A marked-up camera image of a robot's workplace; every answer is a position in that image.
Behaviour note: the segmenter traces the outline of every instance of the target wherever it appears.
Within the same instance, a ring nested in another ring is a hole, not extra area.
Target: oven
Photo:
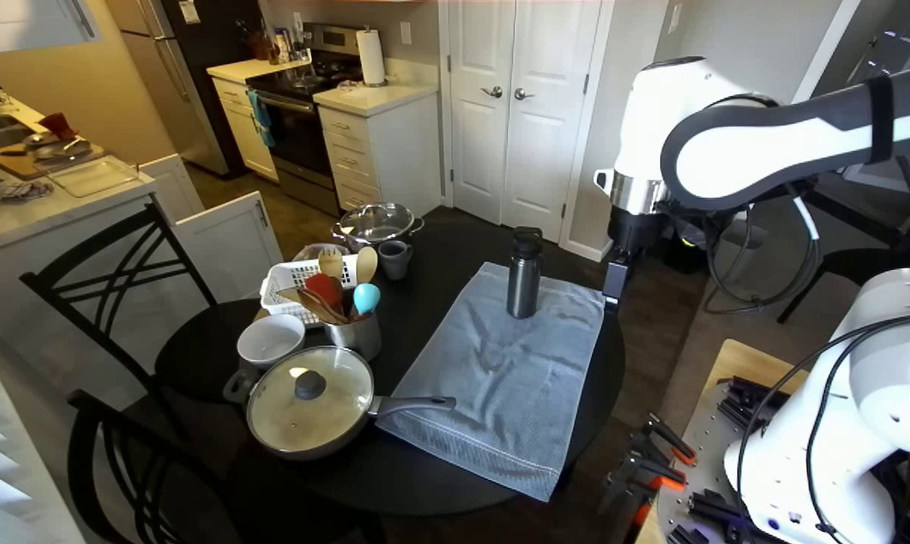
[[[316,104],[257,90],[270,116],[270,148],[283,192],[333,216],[341,213]]]

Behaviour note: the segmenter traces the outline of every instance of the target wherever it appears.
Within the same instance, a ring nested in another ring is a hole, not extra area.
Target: paper towel roll
[[[357,47],[361,50],[361,70],[364,83],[384,83],[384,56],[381,54],[381,38],[376,30],[358,30]]]

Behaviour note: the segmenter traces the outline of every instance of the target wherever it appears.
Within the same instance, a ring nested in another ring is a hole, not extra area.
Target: baseboard
[[[607,240],[606,245],[604,245],[602,249],[596,249],[592,246],[587,246],[572,240],[562,241],[562,243],[559,244],[559,247],[567,252],[573,252],[573,254],[579,255],[579,257],[585,257],[592,259],[592,261],[600,262],[606,257],[606,254],[609,254],[609,249],[612,248],[612,240]]]

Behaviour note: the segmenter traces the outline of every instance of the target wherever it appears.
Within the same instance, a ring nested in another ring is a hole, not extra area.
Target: gray towel
[[[538,312],[505,310],[507,268],[483,263],[393,395],[447,395],[448,413],[410,410],[378,427],[458,467],[548,501],[569,451],[603,294],[542,278]]]

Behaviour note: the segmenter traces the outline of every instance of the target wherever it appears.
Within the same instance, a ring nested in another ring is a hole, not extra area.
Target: electrical outlet
[[[400,21],[400,42],[411,45],[411,24],[406,20]]]
[[[676,30],[676,27],[680,25],[680,14],[683,11],[683,4],[675,4],[673,6],[673,17],[670,17],[669,20],[669,30],[666,31],[666,34],[672,34]]]

